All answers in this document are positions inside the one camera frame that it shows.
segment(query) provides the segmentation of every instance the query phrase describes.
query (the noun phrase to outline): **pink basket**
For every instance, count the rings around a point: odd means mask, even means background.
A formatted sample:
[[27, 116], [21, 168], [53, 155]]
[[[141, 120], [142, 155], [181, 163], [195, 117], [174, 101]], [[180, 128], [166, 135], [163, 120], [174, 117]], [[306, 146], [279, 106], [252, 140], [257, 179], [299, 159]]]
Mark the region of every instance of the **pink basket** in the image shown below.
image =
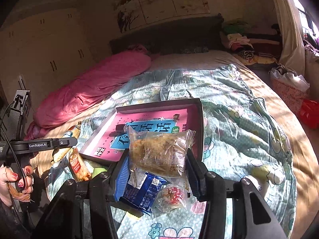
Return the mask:
[[285, 83], [276, 79], [272, 79], [272, 89], [279, 95], [279, 97], [286, 103], [288, 108], [294, 113], [298, 114], [301, 109], [304, 99], [309, 97], [309, 89], [305, 92], [297, 90]]

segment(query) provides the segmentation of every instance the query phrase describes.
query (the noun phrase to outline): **candy wrapper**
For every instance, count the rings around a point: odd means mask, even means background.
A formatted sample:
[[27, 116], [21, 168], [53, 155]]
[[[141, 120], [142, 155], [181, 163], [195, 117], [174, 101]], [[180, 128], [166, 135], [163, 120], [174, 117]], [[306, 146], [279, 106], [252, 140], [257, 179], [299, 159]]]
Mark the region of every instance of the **candy wrapper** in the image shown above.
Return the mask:
[[121, 201], [143, 213], [151, 215], [152, 205], [163, 184], [167, 181], [162, 177], [145, 172], [144, 178], [137, 188], [127, 183]]
[[175, 208], [186, 208], [187, 201], [187, 191], [182, 187], [170, 184], [158, 193], [154, 206], [162, 212], [168, 212]]
[[137, 132], [128, 127], [130, 136], [130, 170], [144, 169], [155, 175], [178, 178], [185, 172], [187, 149], [193, 144], [195, 131], [160, 133]]
[[79, 182], [88, 181], [92, 178], [91, 173], [85, 166], [82, 157], [77, 148], [75, 148], [69, 156], [69, 162]]
[[[82, 122], [79, 121], [77, 125], [70, 127], [67, 130], [67, 132], [65, 132], [65, 134], [62, 136], [62, 138], [75, 137], [76, 139], [78, 139], [81, 133], [81, 123]], [[70, 149], [71, 149], [70, 147], [54, 149], [52, 153], [53, 161], [51, 163], [53, 164], [53, 163], [57, 163], [58, 161], [61, 161], [62, 158], [65, 157], [65, 155], [68, 153]]]

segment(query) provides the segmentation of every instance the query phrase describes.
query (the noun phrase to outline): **tree painting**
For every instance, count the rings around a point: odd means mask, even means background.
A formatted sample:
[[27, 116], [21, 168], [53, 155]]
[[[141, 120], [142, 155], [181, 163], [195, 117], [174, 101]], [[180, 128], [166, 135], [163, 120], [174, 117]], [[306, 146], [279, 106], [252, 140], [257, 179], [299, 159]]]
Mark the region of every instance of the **tree painting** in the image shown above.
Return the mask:
[[135, 15], [133, 17], [132, 12], [125, 14], [124, 12], [119, 11], [117, 14], [117, 24], [119, 25], [121, 33], [123, 33], [123, 31], [127, 31], [128, 29], [130, 30], [132, 22], [137, 17], [139, 17], [139, 15]]
[[207, 0], [113, 0], [121, 33], [176, 16], [209, 13]]

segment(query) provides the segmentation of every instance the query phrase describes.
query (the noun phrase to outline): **curtain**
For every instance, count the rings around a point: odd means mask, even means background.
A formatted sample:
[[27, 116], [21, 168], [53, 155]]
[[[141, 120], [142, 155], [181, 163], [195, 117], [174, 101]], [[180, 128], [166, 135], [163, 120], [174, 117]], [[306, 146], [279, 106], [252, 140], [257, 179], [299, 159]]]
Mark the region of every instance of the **curtain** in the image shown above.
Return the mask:
[[300, 18], [295, 4], [292, 0], [274, 0], [274, 3], [283, 43], [279, 63], [295, 70], [297, 74], [304, 75], [305, 49], [299, 31]]

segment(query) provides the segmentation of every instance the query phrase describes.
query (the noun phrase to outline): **pink box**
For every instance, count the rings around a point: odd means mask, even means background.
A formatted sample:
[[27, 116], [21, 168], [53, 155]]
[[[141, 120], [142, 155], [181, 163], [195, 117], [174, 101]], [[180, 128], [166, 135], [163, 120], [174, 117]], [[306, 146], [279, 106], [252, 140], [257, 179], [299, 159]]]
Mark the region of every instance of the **pink box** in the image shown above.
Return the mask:
[[127, 123], [136, 131], [177, 132], [195, 130], [193, 153], [199, 161], [203, 152], [203, 109], [200, 99], [182, 99], [137, 104], [114, 109], [80, 151], [84, 159], [103, 165], [119, 161], [129, 148], [127, 134], [115, 132]]

